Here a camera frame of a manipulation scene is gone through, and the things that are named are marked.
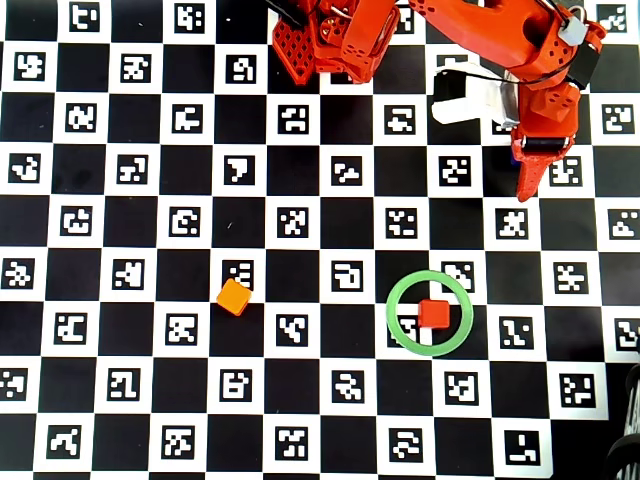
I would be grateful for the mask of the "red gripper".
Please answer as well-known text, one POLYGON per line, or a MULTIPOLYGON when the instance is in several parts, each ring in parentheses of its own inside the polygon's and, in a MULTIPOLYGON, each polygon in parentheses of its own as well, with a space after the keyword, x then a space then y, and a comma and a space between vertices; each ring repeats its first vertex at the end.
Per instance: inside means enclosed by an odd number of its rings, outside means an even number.
POLYGON ((521 162, 516 197, 533 197, 549 166, 574 144, 579 126, 580 90, 570 82, 533 90, 518 87, 519 124, 512 136, 514 158, 521 162))

